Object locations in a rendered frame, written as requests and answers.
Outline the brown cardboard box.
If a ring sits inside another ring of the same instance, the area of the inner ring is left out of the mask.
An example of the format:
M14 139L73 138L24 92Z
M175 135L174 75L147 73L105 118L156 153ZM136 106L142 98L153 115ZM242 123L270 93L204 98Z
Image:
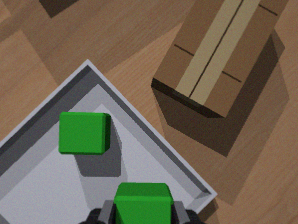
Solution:
M196 0L151 87L225 118L289 0Z

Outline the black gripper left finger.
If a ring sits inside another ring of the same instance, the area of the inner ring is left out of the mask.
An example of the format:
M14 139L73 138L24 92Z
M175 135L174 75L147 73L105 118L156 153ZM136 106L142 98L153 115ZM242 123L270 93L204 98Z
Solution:
M79 224L116 224L114 200L105 200L103 207L91 210L86 220Z

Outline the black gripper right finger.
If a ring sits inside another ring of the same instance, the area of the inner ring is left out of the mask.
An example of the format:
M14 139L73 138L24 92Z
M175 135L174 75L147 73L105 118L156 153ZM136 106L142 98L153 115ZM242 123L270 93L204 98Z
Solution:
M171 205L171 224L206 224L200 221L197 213L185 209L182 201L174 201Z

